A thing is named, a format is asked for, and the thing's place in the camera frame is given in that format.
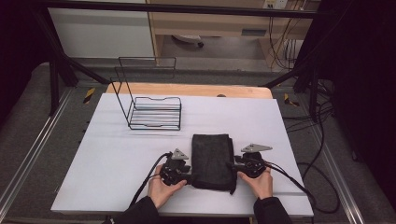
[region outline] gray floor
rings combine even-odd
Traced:
[[[205,46],[200,49],[170,36],[165,38],[163,56],[177,57],[177,72],[173,82],[257,86],[285,72],[280,69],[268,69],[255,39],[204,37],[203,40]],[[93,69],[104,77],[115,76],[112,69]],[[89,125],[88,121],[100,95],[106,90],[106,86],[99,85],[83,75],[78,76],[80,82],[76,88],[62,87],[63,91],[71,91],[70,100],[13,204],[7,210],[3,223],[10,223],[12,220],[18,220],[19,223],[88,223],[89,220],[104,219],[103,216],[64,216],[50,211],[56,196],[55,191],[62,185],[67,169],[78,150],[78,141],[83,138],[83,131]],[[306,99],[307,94],[294,94],[291,89],[293,82],[294,80],[290,79],[273,89],[273,95],[278,100],[284,117],[305,115],[301,100]],[[28,88],[15,105],[7,122],[1,127],[0,192],[7,190],[8,183],[46,123],[50,111],[49,85],[48,67],[37,67]],[[88,104],[83,104],[85,94],[91,87],[96,88],[95,93]],[[301,105],[285,104],[285,93],[289,94],[293,102],[299,102]],[[285,127],[295,123],[285,120]],[[338,127],[336,118],[328,117],[324,123],[324,132],[326,144],[349,186],[365,223],[396,223],[394,210],[366,165],[351,159],[347,141]],[[290,132],[289,138],[297,162],[310,162],[318,151],[314,129]],[[319,158],[315,165],[324,173],[328,173],[322,158]],[[325,210],[334,208],[334,193],[317,172],[312,170],[308,173],[305,185],[317,198],[318,207]],[[299,219],[295,222],[310,223],[310,220]],[[315,222],[349,223],[349,219],[341,206],[335,214],[330,215],[315,211]]]

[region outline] white tabletop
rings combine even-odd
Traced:
[[[153,98],[163,96],[145,95]],[[235,155],[250,143],[272,147],[262,157],[281,166],[303,184],[276,100],[178,96],[182,102],[180,131],[132,131],[114,93],[104,93],[58,195],[51,207],[64,214],[113,214],[128,208],[154,162],[179,148],[191,157],[195,133],[227,133]],[[123,102],[130,95],[121,94]],[[274,194],[292,217],[312,217],[310,203],[276,171]],[[147,187],[140,198],[147,194]],[[164,216],[252,217],[255,197],[238,179],[233,195],[186,186],[160,210]]]

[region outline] folded black cloth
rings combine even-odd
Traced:
[[[198,189],[230,191],[236,188],[233,163],[233,139],[228,134],[195,134],[192,137],[192,185]]]

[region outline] hand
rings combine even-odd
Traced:
[[[176,185],[165,185],[160,177],[162,167],[162,165],[159,165],[155,168],[155,176],[148,182],[148,196],[154,202],[157,209],[163,206],[176,191],[180,190],[187,184],[187,180],[182,180]]]
[[[250,178],[242,172],[238,172],[239,177],[245,180],[251,187],[254,195],[260,199],[273,196],[273,178],[271,168],[266,167],[264,172],[256,178]]]

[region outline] black wire rack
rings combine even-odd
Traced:
[[[111,84],[131,130],[179,131],[181,100],[179,97],[133,97],[131,83],[137,78],[173,78],[175,58],[119,58],[117,77]]]

